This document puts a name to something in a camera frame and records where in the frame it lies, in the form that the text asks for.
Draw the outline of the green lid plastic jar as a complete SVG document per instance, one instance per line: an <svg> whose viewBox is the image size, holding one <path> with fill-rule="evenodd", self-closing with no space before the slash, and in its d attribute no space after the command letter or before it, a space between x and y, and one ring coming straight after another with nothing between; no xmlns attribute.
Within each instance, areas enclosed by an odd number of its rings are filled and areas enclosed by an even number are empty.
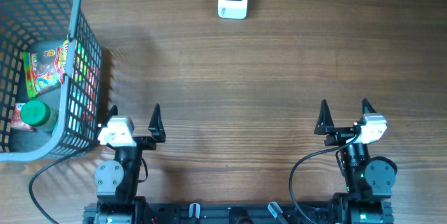
<svg viewBox="0 0 447 224"><path fill-rule="evenodd" d="M22 106L20 118L33 128L53 135L59 111L40 100L31 100Z"/></svg>

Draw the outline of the green Haribo candy bag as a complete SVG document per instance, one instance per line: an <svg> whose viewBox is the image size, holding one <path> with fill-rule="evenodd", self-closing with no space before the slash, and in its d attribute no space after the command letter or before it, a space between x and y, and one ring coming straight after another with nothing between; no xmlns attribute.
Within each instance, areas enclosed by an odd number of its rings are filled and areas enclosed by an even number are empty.
<svg viewBox="0 0 447 224"><path fill-rule="evenodd" d="M39 43L23 53L25 83L29 98L59 88L64 83L69 40Z"/></svg>

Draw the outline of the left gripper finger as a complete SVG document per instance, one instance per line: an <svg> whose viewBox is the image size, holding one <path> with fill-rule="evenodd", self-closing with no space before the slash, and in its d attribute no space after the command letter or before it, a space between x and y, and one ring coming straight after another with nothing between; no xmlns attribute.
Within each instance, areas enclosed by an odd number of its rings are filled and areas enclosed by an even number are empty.
<svg viewBox="0 0 447 224"><path fill-rule="evenodd" d="M163 122L161 119L161 107L156 104L148 125L148 130L151 132L153 137L164 137L165 130L163 127Z"/></svg>
<svg viewBox="0 0 447 224"><path fill-rule="evenodd" d="M117 116L118 115L118 108L116 105L113 105L107 112L106 116L105 116L105 120L103 121L103 125L106 126L107 123L109 122L109 120L111 120L111 118L113 116Z"/></svg>

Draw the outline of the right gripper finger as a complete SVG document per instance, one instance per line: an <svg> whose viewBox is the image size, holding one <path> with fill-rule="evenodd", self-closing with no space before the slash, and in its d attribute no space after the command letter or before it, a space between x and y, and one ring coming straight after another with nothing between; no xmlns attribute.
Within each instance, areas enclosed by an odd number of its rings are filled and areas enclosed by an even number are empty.
<svg viewBox="0 0 447 224"><path fill-rule="evenodd" d="M326 99L321 101L318 120L314 129L315 135L328 135L335 131L335 125L332 120L329 105Z"/></svg>
<svg viewBox="0 0 447 224"><path fill-rule="evenodd" d="M363 114L376 113L376 110L372 107L372 105L366 98L362 100L362 113Z"/></svg>

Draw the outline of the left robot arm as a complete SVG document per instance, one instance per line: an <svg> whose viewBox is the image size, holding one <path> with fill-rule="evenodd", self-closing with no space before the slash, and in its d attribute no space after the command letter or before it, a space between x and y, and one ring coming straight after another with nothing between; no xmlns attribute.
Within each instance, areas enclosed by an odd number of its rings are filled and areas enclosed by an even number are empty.
<svg viewBox="0 0 447 224"><path fill-rule="evenodd" d="M135 126L128 116L119 116L113 106L101 125L98 140L115 152L112 160L102 162L94 173L97 204L86 207L83 222L91 224L158 223L158 218L143 196L137 195L140 168L148 173L144 151L156 150L166 141L161 108L156 104L147 127L149 135L135 137Z"/></svg>

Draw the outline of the red package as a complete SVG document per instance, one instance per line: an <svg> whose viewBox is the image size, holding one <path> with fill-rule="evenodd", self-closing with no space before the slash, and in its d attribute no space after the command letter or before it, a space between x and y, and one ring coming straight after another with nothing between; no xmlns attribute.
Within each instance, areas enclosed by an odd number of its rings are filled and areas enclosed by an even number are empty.
<svg viewBox="0 0 447 224"><path fill-rule="evenodd" d="M94 105L97 88L97 76L98 68L93 67L91 61L88 60L86 49L78 43L75 48L75 67L73 69L72 78L74 82L77 82L81 86L83 94L79 92L76 98L81 103L81 107L78 108L80 118L87 123L91 123L94 120Z"/></svg>

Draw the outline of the small red snack packet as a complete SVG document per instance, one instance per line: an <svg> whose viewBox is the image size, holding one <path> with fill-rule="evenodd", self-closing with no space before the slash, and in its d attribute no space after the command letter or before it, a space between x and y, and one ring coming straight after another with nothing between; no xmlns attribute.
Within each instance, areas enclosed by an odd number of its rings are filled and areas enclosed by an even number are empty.
<svg viewBox="0 0 447 224"><path fill-rule="evenodd" d="M16 103L11 119L11 128L15 130L35 131L35 128L23 122L21 118L21 111L24 103Z"/></svg>

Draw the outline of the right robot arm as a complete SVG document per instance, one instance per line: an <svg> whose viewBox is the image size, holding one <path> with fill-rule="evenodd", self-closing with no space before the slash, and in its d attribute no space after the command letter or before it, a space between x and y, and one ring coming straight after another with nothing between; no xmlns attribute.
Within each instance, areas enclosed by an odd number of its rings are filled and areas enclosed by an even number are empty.
<svg viewBox="0 0 447 224"><path fill-rule="evenodd" d="M397 165L383 156L371 157L368 144L387 130L386 118L369 101L362 100L362 116L350 127L335 127L328 102L321 109L314 133L325 135L325 146L334 146L337 164L346 183L345 193L335 193L328 203L328 223L392 224L392 196Z"/></svg>

